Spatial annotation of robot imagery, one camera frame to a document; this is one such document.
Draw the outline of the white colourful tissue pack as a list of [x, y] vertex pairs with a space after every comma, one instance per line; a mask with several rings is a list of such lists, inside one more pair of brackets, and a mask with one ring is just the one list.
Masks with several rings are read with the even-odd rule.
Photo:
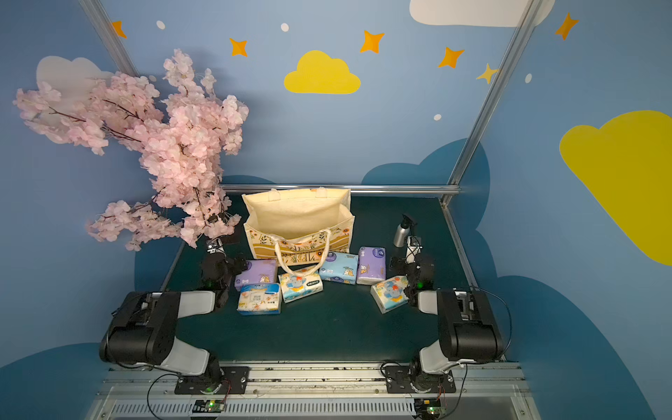
[[405, 294], [408, 285], [407, 276], [395, 276], [370, 287], [374, 302], [382, 314], [408, 303], [409, 298]]

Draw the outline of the purple tissue pack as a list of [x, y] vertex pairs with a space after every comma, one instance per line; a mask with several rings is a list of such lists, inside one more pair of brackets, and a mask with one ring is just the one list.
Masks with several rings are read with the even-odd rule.
[[385, 248], [361, 247], [356, 274], [357, 285], [375, 285], [386, 279]]
[[234, 280], [234, 288], [238, 292], [247, 285], [267, 285], [278, 281], [278, 262], [276, 260], [247, 260], [246, 263], [247, 268]]

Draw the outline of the white green elephant tissue pack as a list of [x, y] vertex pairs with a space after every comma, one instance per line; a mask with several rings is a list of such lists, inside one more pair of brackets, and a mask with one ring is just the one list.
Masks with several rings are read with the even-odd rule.
[[285, 273], [279, 276], [279, 283], [285, 304], [315, 295], [324, 290], [320, 275], [315, 273], [299, 273], [298, 275]]

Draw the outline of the light blue tissue pack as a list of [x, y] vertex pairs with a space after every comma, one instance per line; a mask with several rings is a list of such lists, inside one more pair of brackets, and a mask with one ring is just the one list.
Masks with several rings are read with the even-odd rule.
[[358, 265], [358, 255], [330, 251], [318, 274], [323, 281], [355, 285]]

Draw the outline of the cream canvas tote bag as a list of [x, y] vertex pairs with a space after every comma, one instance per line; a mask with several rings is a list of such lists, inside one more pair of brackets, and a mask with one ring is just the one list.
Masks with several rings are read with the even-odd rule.
[[244, 233], [257, 260], [274, 260], [287, 271], [309, 265], [313, 274], [330, 252], [350, 252], [355, 216], [348, 189], [271, 189], [244, 194], [243, 203]]

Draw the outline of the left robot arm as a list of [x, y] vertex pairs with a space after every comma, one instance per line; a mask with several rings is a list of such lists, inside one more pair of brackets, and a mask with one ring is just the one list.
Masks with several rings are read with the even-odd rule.
[[191, 292], [131, 292], [115, 312], [101, 345], [103, 362], [123, 369], [158, 369], [176, 376], [182, 395], [222, 393], [227, 384], [217, 356], [177, 338], [178, 321], [222, 309], [235, 277], [248, 269], [242, 257], [208, 250], [201, 288]]

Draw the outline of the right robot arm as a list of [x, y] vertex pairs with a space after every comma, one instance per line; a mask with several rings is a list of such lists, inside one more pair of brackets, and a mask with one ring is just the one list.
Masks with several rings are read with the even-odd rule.
[[437, 317], [437, 340], [419, 350], [406, 374], [415, 390], [441, 390], [452, 369], [497, 362], [509, 350], [511, 339], [502, 336], [489, 301], [498, 298], [495, 294], [475, 286], [437, 289], [435, 264], [422, 255], [413, 261], [392, 257], [390, 268], [408, 280], [404, 295], [409, 304]]

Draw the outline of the silver spray bottle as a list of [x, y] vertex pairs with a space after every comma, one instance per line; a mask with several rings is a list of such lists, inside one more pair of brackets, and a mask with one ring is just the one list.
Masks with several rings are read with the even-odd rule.
[[405, 248], [408, 243], [408, 238], [414, 234], [416, 222], [406, 213], [402, 214], [402, 220], [397, 226], [393, 238], [393, 245], [396, 248]]

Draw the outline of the blue orange tissue pack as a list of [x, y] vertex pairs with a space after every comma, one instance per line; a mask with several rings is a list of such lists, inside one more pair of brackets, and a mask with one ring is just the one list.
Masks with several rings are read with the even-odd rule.
[[278, 283], [245, 285], [241, 289], [237, 311], [241, 315], [281, 313], [282, 292]]

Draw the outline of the left green circuit board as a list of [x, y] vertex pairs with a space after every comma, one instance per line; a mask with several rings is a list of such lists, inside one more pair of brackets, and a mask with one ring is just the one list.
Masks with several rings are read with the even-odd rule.
[[194, 414], [221, 414], [226, 409], [226, 403], [220, 400], [197, 400], [194, 403], [192, 413]]

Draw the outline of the green circuit board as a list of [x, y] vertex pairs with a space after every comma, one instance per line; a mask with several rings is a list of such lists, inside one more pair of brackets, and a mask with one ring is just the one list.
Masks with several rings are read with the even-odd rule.
[[194, 414], [221, 414], [226, 409], [226, 403], [220, 400], [197, 400], [194, 403], [192, 413]]
[[439, 399], [415, 399], [414, 419], [436, 420], [443, 415], [442, 405]]

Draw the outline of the right green circuit board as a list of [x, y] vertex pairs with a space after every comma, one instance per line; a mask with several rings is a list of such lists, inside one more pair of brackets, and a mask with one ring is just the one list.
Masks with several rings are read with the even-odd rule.
[[443, 415], [442, 405], [439, 399], [415, 399], [414, 419], [436, 420]]

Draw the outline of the pink cherry blossom tree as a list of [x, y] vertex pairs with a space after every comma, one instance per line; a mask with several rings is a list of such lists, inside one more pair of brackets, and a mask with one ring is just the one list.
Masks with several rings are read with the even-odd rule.
[[218, 98], [211, 69], [196, 75], [193, 60], [180, 49], [164, 61], [164, 71], [176, 89], [162, 101], [164, 108], [148, 78], [121, 72], [93, 80], [84, 99], [72, 105], [47, 82], [19, 89], [13, 102], [27, 127], [56, 144], [83, 146], [101, 156], [115, 140], [138, 153], [154, 196], [134, 205], [112, 202], [87, 227], [101, 242], [129, 232], [130, 251], [165, 237], [196, 247], [201, 237], [233, 234], [241, 220], [228, 211], [220, 163], [223, 155], [241, 150], [249, 108], [235, 96]]

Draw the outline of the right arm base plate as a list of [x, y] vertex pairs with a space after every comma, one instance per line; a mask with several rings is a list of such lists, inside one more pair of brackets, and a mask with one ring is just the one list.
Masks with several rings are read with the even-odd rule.
[[457, 391], [452, 374], [426, 374], [414, 367], [385, 364], [380, 368], [389, 394], [452, 394]]

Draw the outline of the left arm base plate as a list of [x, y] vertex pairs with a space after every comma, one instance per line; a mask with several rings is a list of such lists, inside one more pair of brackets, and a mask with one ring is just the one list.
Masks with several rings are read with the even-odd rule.
[[250, 367], [224, 366], [207, 369], [200, 376], [183, 376], [178, 379], [174, 393], [187, 396], [225, 396], [245, 393]]

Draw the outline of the aluminium mounting rail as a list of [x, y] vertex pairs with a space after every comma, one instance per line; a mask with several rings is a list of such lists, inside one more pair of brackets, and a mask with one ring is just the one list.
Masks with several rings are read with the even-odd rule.
[[[455, 367], [452, 394], [389, 394], [383, 362], [227, 362], [250, 367], [242, 395], [176, 395], [159, 371], [112, 369], [88, 419], [414, 419], [415, 399], [439, 399], [439, 419], [538, 419], [522, 368], [501, 362]], [[194, 414], [197, 400], [221, 400], [220, 414]]]

